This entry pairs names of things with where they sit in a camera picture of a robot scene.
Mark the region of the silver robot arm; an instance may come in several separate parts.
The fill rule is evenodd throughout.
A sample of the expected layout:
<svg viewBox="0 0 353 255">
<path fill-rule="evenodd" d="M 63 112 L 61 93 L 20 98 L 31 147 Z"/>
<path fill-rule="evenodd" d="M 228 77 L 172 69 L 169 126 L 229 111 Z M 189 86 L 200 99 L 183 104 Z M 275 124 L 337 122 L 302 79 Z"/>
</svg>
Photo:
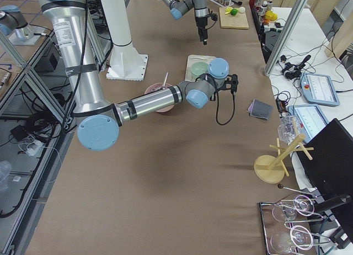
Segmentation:
<svg viewBox="0 0 353 255">
<path fill-rule="evenodd" d="M 105 99 L 99 68 L 88 37 L 87 0 L 39 0 L 44 16 L 51 20 L 65 64 L 76 107 L 73 112 L 80 143 L 93 151 L 114 145 L 120 126 L 140 115 L 148 114 L 186 100 L 202 108 L 219 91 L 237 90 L 236 76 L 229 75 L 228 62 L 213 59 L 207 71 L 193 82 L 162 87 L 140 97 L 114 104 Z M 113 50 L 108 76 L 141 81 L 147 55 L 141 55 L 132 44 L 124 0 L 101 0 Z"/>
<path fill-rule="evenodd" d="M 218 21 L 218 15 L 207 6 L 207 0 L 161 0 L 169 8 L 172 17 L 179 20 L 188 11 L 194 10 L 195 23 L 200 41 L 207 45 L 208 30 Z"/>
</svg>

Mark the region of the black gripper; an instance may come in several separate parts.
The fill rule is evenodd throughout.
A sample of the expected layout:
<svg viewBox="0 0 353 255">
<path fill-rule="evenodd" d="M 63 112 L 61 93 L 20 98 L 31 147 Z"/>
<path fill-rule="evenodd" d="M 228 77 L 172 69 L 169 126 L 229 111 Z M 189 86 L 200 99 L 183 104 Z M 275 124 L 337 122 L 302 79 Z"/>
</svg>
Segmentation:
<svg viewBox="0 0 353 255">
<path fill-rule="evenodd" d="M 203 45 L 207 45 L 208 30 L 206 28 L 208 18 L 211 18 L 214 22 L 218 21 L 218 15 L 209 9 L 195 9 L 195 22 L 198 28 L 200 42 L 202 42 Z"/>
<path fill-rule="evenodd" d="M 216 81 L 214 82 L 214 84 L 216 85 L 216 89 L 212 95 L 212 100 L 216 100 L 216 95 L 219 91 L 230 91 L 231 94 L 235 96 L 238 87 L 238 75 L 228 75 L 220 86 L 217 84 Z"/>
</svg>

